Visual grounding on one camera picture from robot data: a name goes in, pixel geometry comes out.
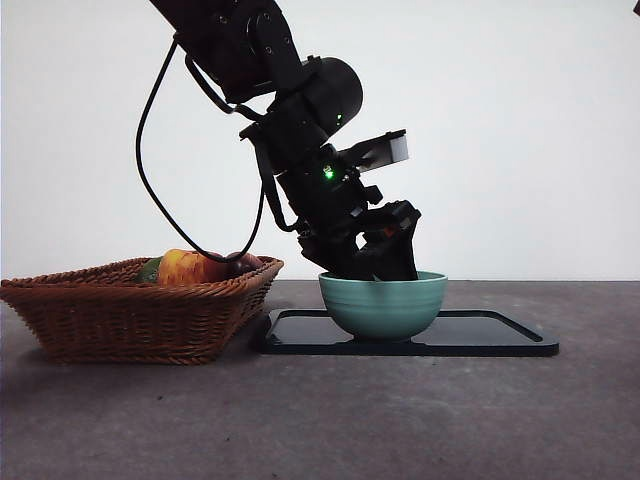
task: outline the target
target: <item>woven basket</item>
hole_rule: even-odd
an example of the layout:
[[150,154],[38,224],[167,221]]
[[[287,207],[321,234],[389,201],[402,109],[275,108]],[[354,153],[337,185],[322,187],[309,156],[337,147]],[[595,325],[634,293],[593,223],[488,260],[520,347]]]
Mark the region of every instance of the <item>woven basket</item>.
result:
[[217,283],[160,287],[133,279],[149,258],[3,280],[0,298],[51,360],[197,365],[214,360],[251,317],[284,263]]

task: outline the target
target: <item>ceramic bowl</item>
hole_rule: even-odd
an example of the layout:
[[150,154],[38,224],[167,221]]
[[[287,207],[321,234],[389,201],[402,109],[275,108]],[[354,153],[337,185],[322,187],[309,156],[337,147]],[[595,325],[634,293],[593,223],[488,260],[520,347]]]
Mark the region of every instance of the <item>ceramic bowl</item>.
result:
[[418,272],[413,281],[345,280],[319,277],[329,315],[356,338],[402,341],[425,330],[438,315],[446,275]]

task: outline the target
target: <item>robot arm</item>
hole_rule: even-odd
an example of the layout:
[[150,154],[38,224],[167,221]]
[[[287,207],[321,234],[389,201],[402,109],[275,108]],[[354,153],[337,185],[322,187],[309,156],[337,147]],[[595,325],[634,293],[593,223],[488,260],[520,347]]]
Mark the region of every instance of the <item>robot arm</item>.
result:
[[[370,208],[382,194],[360,181],[361,173],[407,157],[405,131],[343,151],[327,143],[362,106],[362,86],[351,67],[335,58],[300,61],[272,0],[151,2],[176,28],[175,40],[205,91],[195,64],[228,103],[276,93],[265,115],[245,115],[254,122],[240,136],[255,147],[277,225],[298,232],[303,256],[343,278],[416,279],[412,238],[420,212],[406,200]],[[224,104],[219,98],[216,103]],[[226,105],[225,111],[240,107]],[[276,179],[298,216],[293,225],[284,221]],[[362,248],[356,243],[360,234]]]

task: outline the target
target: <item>gray table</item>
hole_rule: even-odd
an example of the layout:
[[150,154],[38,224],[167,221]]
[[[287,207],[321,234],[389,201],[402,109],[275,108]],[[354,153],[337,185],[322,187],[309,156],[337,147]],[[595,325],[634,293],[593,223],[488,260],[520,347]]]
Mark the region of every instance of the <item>gray table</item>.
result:
[[[321,307],[276,282],[267,309]],[[2,318],[2,479],[638,479],[640,284],[451,282],[553,358],[261,356],[256,322],[203,367],[48,364]]]

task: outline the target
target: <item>black plate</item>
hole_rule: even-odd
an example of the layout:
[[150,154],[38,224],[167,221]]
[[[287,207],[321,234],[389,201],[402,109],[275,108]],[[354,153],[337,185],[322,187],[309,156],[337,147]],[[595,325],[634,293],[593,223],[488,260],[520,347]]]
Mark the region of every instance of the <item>black plate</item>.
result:
[[356,340],[326,310],[274,310],[253,346],[269,354],[436,357],[549,357],[560,349],[547,334],[488,310],[443,310],[405,342]]

